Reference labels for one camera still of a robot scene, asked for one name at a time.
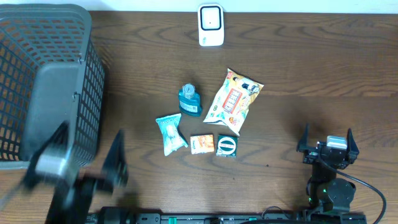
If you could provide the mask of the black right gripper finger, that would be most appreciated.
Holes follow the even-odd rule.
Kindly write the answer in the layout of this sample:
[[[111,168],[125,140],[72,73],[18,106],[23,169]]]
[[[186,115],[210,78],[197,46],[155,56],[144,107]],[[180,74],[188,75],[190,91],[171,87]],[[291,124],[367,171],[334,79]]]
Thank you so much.
[[[359,155],[359,149],[354,141],[353,133],[351,128],[348,129],[347,133],[347,151],[349,156],[358,156]]]
[[[308,152],[310,150],[310,147],[308,146],[308,129],[309,129],[309,125],[306,124],[303,135],[297,144],[297,148],[296,148],[297,152]]]

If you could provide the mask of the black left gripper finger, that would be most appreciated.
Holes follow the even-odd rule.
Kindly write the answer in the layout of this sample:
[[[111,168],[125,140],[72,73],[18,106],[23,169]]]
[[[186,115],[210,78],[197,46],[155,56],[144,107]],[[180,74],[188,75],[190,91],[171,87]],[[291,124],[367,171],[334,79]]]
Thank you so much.
[[[68,133],[69,133],[69,122],[63,121],[61,125],[55,130],[55,132],[33,153],[33,156],[30,158],[31,162],[36,161],[39,156],[44,152],[46,148],[51,145],[55,145],[57,147],[66,146],[68,141]]]
[[[122,130],[117,133],[101,171],[104,174],[102,189],[113,189],[127,185],[129,173],[124,153],[124,133]]]

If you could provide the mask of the light teal candy packet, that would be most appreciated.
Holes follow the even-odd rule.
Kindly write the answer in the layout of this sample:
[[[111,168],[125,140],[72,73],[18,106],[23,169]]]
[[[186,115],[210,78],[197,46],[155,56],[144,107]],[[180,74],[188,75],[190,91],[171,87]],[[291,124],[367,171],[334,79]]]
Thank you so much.
[[[168,156],[181,147],[188,147],[188,143],[180,134],[178,126],[182,115],[180,113],[156,118],[164,144],[164,155]]]

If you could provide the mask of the small dark green box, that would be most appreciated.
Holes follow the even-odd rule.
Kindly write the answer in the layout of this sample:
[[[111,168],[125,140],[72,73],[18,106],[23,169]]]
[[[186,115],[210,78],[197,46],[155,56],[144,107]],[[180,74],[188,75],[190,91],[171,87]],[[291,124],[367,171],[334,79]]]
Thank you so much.
[[[236,158],[238,137],[220,134],[216,147],[216,155],[220,157]]]

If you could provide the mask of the yellow snack bag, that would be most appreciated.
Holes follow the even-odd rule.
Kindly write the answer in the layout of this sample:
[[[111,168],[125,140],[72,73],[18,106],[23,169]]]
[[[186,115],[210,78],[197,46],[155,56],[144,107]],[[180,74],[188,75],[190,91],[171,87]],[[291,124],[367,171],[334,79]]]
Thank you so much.
[[[239,132],[248,115],[249,106],[263,87],[263,84],[228,68],[226,78],[203,122],[227,126],[235,135],[240,136]]]

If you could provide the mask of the small orange box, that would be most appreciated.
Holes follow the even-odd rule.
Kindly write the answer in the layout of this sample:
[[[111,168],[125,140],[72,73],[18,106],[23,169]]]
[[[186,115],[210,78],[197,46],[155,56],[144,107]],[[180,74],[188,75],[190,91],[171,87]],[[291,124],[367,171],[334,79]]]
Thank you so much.
[[[214,136],[212,134],[190,137],[191,154],[206,154],[215,151]]]

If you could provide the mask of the teal mouthwash bottle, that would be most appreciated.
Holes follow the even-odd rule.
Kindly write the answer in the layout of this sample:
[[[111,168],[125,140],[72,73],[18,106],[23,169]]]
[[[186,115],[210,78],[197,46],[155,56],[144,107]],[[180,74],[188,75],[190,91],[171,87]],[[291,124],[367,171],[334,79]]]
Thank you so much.
[[[178,92],[180,111],[190,116],[201,116],[200,95],[191,83],[185,84]]]

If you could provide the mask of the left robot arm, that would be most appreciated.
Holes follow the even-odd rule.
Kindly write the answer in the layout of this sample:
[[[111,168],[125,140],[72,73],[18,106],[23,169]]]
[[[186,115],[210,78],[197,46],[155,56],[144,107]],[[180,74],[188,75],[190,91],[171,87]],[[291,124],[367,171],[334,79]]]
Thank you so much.
[[[96,191],[113,193],[127,185],[124,133],[119,131],[99,175],[80,177],[80,165],[68,148],[69,123],[64,121],[32,156],[22,179],[26,190],[45,182],[55,187],[46,223],[85,223]]]

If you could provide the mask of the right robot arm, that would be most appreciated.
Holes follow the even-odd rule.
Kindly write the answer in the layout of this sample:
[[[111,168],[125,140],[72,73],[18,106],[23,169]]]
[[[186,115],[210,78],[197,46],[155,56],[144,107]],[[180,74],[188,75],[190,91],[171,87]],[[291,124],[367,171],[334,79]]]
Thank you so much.
[[[349,213],[356,187],[354,183],[337,178],[338,170],[353,164],[359,155],[351,130],[347,137],[328,136],[325,142],[308,145],[306,125],[297,144],[297,151],[303,153],[303,163],[312,166],[312,175],[307,182],[306,192],[310,208],[302,212],[306,221],[341,219]]]

